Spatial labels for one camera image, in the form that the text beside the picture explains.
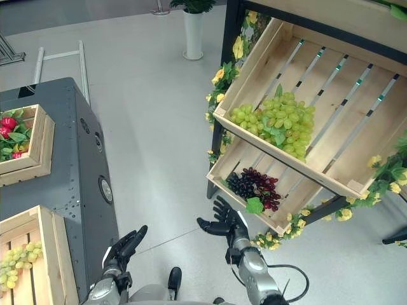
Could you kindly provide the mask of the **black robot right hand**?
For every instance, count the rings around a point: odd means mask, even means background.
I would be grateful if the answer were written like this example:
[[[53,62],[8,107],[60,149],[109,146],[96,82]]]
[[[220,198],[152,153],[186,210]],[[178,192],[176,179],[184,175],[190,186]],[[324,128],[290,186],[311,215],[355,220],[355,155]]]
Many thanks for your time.
[[[216,196],[213,211],[216,221],[207,221],[201,217],[197,218],[197,223],[206,233],[214,236],[225,236],[228,246],[240,239],[249,239],[247,225],[239,215],[238,211],[221,196]]]

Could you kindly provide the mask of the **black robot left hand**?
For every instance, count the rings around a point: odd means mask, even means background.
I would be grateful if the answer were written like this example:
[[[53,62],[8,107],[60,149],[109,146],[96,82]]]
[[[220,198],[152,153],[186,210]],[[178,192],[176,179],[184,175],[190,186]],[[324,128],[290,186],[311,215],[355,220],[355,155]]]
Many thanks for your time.
[[[138,231],[133,230],[118,240],[107,252],[103,262],[103,274],[107,274],[108,270],[117,271],[119,275],[126,272],[131,256],[135,254],[147,231],[147,225],[143,225]]]

